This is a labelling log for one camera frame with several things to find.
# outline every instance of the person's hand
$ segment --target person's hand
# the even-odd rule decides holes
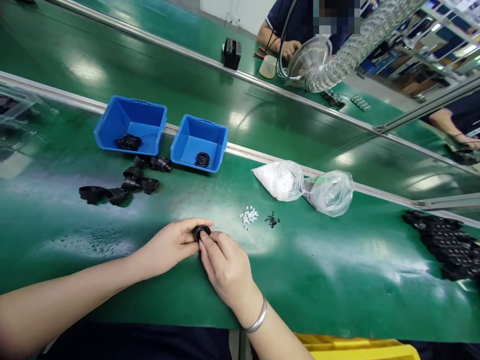
[[[281,55],[288,61],[292,59],[294,56],[295,52],[300,49],[302,44],[300,41],[297,40],[291,40],[291,41],[284,41],[283,42],[283,50],[281,52]]]
[[[480,140],[468,137],[464,134],[459,134],[453,137],[459,144],[467,145],[472,150],[480,150]]]
[[[250,261],[240,245],[224,232],[200,233],[201,262],[216,293],[244,328],[257,321],[263,295],[252,278]]]
[[[199,225],[211,227],[213,224],[212,220],[197,217],[172,222],[129,258],[143,280],[166,273],[199,251],[199,244],[191,231]]]

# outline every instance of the plastic bag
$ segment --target plastic bag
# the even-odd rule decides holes
[[[303,197],[313,208],[336,218],[347,212],[352,203],[354,181],[348,172],[334,170],[305,179]]]
[[[275,161],[251,172],[277,200],[293,201],[305,193],[302,168],[296,162]]]

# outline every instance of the aluminum duct hose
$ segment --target aluminum duct hose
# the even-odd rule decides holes
[[[332,61],[308,72],[305,88],[311,93],[337,85],[396,28],[423,5],[425,0],[385,0],[342,45]]]

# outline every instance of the yellow bin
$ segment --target yellow bin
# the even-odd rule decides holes
[[[295,335],[315,360],[420,360],[413,346],[395,339]]]

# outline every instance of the bracelet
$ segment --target bracelet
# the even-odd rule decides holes
[[[267,299],[265,298],[265,295],[263,295],[263,306],[261,307],[261,313],[260,316],[258,317],[258,320],[250,327],[243,328],[243,331],[245,331],[247,334],[251,334],[256,332],[264,323],[265,317],[267,316]]]

